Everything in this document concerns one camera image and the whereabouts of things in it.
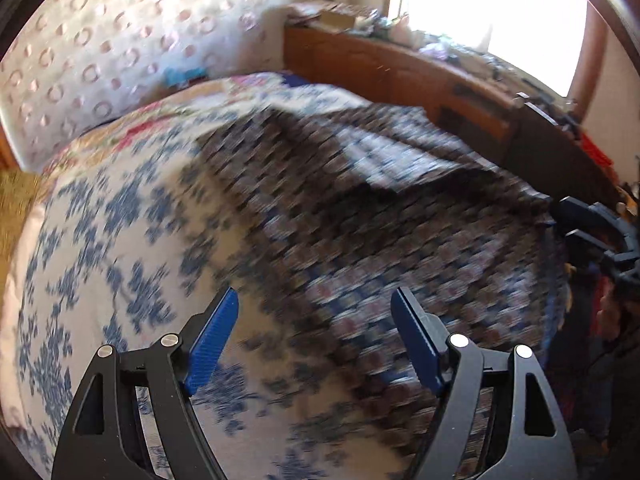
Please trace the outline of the navy patterned silk garment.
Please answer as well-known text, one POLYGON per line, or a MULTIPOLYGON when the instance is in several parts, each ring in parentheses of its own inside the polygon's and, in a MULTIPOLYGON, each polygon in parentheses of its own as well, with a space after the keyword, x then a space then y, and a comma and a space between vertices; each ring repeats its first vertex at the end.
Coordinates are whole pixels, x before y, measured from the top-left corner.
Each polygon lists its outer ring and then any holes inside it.
POLYGON ((564 276, 550 202, 422 110, 210 114, 215 272, 240 319, 207 400, 247 408, 243 479, 396 479, 433 423, 390 312, 407 287, 481 347, 544 358, 564 276))

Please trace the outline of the long wooden sideboard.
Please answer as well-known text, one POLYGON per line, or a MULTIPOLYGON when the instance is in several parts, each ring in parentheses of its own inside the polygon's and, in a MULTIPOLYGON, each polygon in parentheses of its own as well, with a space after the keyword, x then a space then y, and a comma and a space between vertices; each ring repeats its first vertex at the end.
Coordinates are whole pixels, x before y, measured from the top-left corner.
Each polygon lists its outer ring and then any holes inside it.
POLYGON ((523 93, 498 90, 457 67, 406 48, 355 35, 285 27, 285 67, 318 84, 333 84, 379 103, 417 106, 496 165, 557 200, 573 196, 614 207, 610 177, 523 93))

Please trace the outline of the blue floral white bedspread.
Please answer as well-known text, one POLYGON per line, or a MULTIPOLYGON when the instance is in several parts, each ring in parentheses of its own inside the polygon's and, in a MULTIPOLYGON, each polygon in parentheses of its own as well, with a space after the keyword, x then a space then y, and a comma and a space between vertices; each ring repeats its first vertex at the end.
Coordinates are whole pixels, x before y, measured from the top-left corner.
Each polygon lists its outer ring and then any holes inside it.
POLYGON ((25 422, 13 440, 49 478, 58 435, 96 349, 143 348, 180 330, 220 286, 240 316, 193 398, 232 479, 399 479, 407 460, 356 404, 321 334, 299 333, 241 217, 209 177, 198 139, 266 106, 303 113, 361 104, 319 84, 214 107, 200 99, 91 167, 56 174, 17 319, 15 379, 25 422))

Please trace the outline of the pink floral quilt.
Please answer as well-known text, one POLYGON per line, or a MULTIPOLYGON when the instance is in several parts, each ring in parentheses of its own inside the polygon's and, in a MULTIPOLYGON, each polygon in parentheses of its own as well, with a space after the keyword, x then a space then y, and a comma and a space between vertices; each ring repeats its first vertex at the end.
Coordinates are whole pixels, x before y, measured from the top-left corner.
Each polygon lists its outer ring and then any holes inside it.
POLYGON ((288 87, 282 84, 278 72, 231 76, 196 84, 83 134, 58 151, 43 167, 41 174, 50 178, 80 167, 91 167, 137 140, 156 133, 160 126, 175 118, 191 116, 192 107, 200 99, 213 99, 214 107, 222 107, 284 88, 288 87))

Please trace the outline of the cardboard box on sideboard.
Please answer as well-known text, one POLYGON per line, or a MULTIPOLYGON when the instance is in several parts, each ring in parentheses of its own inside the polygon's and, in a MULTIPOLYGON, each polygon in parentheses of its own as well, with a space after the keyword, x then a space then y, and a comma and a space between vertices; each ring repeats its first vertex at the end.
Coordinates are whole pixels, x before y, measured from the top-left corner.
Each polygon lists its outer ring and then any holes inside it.
POLYGON ((353 30, 356 21, 356 16, 331 10, 322 10, 319 14, 317 26, 330 34, 341 34, 342 32, 353 30))

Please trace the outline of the navy blue bed sheet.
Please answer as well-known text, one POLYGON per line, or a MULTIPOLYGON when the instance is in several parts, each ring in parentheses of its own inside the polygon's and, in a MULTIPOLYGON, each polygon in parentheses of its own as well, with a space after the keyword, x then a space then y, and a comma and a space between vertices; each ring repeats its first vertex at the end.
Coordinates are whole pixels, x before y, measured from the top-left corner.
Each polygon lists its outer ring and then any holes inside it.
POLYGON ((288 88, 297 88, 308 86, 308 84, 314 84, 313 81, 309 81, 305 77, 299 76, 296 73, 289 72, 288 70, 280 70, 280 72, 278 72, 278 75, 282 80, 282 84, 284 84, 288 88))

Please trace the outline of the circle patterned sheer curtain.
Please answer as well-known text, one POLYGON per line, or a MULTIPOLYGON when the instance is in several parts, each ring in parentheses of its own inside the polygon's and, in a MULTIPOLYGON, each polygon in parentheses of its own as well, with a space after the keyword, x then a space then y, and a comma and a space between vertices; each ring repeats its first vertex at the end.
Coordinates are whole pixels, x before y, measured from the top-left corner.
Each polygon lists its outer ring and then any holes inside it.
POLYGON ((155 100, 168 72, 275 70, 288 0, 43 0, 1 60, 1 127, 40 170, 71 140, 155 100))

